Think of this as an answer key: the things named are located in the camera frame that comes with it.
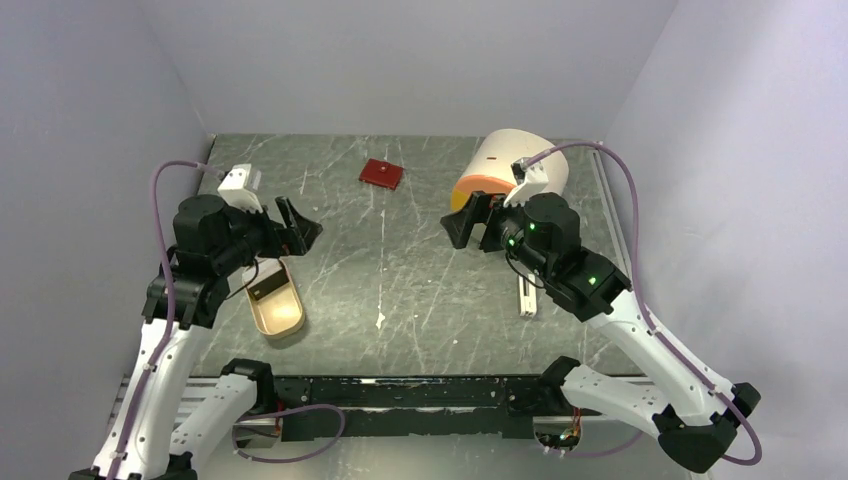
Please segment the red leather card holder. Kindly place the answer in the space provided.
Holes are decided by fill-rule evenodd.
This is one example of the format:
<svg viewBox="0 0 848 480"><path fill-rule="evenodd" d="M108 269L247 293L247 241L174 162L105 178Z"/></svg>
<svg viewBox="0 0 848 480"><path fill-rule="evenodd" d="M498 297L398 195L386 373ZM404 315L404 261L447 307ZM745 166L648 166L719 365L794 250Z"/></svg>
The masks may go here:
<svg viewBox="0 0 848 480"><path fill-rule="evenodd" d="M385 160L369 158L358 179L373 186L396 190L404 174L404 168Z"/></svg>

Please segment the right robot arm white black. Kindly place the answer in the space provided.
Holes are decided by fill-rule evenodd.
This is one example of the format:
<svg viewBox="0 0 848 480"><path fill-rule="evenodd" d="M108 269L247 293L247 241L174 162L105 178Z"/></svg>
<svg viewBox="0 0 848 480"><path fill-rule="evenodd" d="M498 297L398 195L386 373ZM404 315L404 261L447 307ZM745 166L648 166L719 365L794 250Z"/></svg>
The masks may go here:
<svg viewBox="0 0 848 480"><path fill-rule="evenodd" d="M562 310L611 340L650 379L648 387L601 374L569 357L542 374L539 398L550 413L571 406L621 421L656 439L679 466L699 474L721 460L761 400L750 383L732 383L698 359L647 309L627 275L581 242L579 214L560 195L522 206L475 191L440 220L456 249L484 225L482 251L502 252L534 274Z"/></svg>

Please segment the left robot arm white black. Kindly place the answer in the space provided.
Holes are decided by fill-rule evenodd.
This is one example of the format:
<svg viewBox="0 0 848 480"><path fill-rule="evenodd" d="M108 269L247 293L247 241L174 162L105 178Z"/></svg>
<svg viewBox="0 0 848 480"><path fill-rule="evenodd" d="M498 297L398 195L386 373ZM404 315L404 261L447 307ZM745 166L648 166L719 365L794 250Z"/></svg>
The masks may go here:
<svg viewBox="0 0 848 480"><path fill-rule="evenodd" d="M195 479L234 423L281 411L270 365L235 358L222 369L215 391L175 423L191 371L230 294L230 276L262 259L304 256L323 231L288 198L275 202L279 222L265 206L247 212L211 194L180 203L172 222L176 242L147 288L125 399L92 466L71 478Z"/></svg>

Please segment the stack of credit cards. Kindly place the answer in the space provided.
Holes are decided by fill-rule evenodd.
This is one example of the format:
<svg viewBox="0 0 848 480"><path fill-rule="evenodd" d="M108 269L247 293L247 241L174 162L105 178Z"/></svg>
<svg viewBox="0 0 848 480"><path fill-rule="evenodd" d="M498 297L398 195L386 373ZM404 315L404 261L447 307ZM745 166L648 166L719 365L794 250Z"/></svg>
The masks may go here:
<svg viewBox="0 0 848 480"><path fill-rule="evenodd" d="M253 300L260 301L289 283L289 275L285 271L278 270L258 278L247 288L247 293Z"/></svg>

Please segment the gold metal card tray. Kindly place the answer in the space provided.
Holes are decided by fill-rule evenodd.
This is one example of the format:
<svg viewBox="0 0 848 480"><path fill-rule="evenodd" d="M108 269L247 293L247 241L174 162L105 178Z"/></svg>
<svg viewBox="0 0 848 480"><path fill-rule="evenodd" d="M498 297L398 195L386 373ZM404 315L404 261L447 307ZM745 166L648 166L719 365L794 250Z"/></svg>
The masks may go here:
<svg viewBox="0 0 848 480"><path fill-rule="evenodd" d="M247 288L258 278L282 270L289 275L290 283L260 301L253 300ZM269 341L278 340L297 332L305 321L305 312L291 274L281 258L260 259L258 268L242 274L251 314L257 330Z"/></svg>

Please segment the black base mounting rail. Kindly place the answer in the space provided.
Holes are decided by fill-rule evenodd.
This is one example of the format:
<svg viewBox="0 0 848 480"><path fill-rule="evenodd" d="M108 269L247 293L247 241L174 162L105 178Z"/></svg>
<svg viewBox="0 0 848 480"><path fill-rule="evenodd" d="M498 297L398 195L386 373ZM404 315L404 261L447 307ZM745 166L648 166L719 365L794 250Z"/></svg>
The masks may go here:
<svg viewBox="0 0 848 480"><path fill-rule="evenodd" d="M283 376L248 411L276 421L285 442L344 437L498 435L532 439L569 427L576 410L536 375Z"/></svg>

